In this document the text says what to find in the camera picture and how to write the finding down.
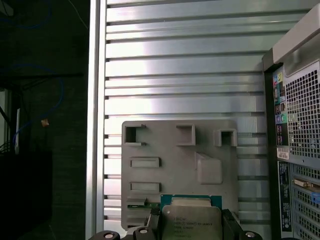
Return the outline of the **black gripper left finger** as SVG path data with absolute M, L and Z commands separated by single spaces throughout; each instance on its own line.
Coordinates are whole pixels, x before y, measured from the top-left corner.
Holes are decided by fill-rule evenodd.
M 131 227 L 124 237 L 112 230 L 103 230 L 93 235 L 89 240 L 160 240 L 161 210 L 153 207 L 143 226 Z

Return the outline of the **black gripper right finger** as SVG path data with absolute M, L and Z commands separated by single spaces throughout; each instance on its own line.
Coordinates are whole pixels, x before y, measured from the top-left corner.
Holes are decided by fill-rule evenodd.
M 260 234 L 252 230 L 243 230 L 229 209 L 222 210 L 223 240 L 262 240 Z

